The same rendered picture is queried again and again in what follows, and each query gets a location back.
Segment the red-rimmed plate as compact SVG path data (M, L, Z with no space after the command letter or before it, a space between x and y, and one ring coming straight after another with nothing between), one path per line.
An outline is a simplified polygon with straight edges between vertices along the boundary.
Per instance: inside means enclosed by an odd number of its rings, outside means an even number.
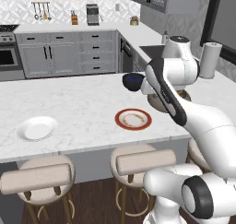
M143 110L128 108L116 113L114 121L123 129L138 131L148 128L152 123L152 118Z

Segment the brown bowl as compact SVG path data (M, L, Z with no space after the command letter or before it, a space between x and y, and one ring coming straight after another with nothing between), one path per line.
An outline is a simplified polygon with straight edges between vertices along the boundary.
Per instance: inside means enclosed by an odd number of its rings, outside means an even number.
M188 92L184 90L178 90L177 93L184 99L191 101L191 97ZM162 104L160 98L156 94L151 94L147 96L148 103L157 111L167 113L164 105Z

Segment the white plate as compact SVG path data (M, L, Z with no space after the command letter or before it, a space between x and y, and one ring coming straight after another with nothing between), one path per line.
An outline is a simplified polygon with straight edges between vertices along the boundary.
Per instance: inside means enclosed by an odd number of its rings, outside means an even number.
M40 141L51 136L57 127L58 123L53 117L32 117L18 126L17 136L28 142Z

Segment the black dishwasher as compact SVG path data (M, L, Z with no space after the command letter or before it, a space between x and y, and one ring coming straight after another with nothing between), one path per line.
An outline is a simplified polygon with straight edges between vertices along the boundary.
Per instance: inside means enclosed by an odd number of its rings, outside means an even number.
M130 73L133 71L133 47L122 36L119 36L119 71L121 73Z

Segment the beige bar stool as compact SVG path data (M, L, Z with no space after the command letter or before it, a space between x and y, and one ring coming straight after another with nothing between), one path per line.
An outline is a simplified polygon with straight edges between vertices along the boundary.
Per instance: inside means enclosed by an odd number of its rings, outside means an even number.
M49 219L47 206L63 200L66 224L73 224L75 206L71 188L75 178L75 165L67 156L30 159L17 171L1 175L0 192L17 194L26 203L33 224L40 224L41 212Z
M193 162L193 164L197 165L202 170L203 173L211 172L210 167L205 161L202 153L200 152L193 138L190 138L188 141L187 156L185 162L186 163Z
M153 207L154 197L148 194L143 184L145 172L175 163L176 156L171 149L156 150L151 145L118 147L112 152L110 167L115 180L115 203L121 211L121 224L124 224L125 217L140 217ZM125 211L128 187L139 191L139 201L142 201L142 194L147 196L147 207L141 213Z

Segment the dark sink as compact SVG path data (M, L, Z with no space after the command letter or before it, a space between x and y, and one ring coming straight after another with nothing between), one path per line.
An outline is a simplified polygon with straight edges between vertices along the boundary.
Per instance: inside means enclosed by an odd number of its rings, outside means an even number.
M150 45L150 46L140 46L141 57L147 63L156 57L161 57L164 50L164 45Z

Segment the grey base cupboards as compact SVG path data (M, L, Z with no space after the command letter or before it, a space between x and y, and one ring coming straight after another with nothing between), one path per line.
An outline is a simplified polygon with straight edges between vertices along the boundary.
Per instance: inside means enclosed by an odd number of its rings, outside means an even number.
M26 78L114 73L114 30L16 34Z

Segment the grey soap bottle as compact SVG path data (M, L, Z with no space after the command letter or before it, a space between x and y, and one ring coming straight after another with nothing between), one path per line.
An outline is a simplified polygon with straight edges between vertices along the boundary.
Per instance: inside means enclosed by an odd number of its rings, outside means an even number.
M168 39L169 39L169 35L168 35L168 32L165 30L164 33L162 34L161 43L165 45Z

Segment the steel coffee machine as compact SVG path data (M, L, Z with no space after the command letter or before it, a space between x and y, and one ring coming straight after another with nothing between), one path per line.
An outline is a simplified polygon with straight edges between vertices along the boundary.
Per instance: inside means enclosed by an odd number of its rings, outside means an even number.
M97 4L86 4L87 23L89 26L99 26L99 7Z

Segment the white paper towel roll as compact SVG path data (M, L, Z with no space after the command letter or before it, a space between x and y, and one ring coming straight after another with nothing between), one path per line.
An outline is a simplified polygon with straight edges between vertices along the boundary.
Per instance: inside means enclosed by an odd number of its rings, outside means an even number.
M200 77L212 79L215 76L222 45L217 42L206 42L200 57Z

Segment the steel oven with hob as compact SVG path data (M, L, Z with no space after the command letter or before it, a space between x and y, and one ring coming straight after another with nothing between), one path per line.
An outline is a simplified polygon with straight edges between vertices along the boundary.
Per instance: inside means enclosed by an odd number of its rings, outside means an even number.
M25 78L14 30L18 24L0 24L0 81Z

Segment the black-framed window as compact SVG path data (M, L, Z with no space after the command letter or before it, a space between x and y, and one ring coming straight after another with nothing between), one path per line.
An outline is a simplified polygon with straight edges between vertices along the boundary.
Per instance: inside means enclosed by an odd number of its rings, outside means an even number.
M236 65L236 0L209 0L200 45L222 45L220 57Z

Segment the rail with hanging tools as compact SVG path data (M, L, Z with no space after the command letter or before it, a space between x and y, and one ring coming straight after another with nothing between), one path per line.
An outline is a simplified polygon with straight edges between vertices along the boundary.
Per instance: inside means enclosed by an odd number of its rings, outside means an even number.
M51 20L49 2L32 2L36 20Z

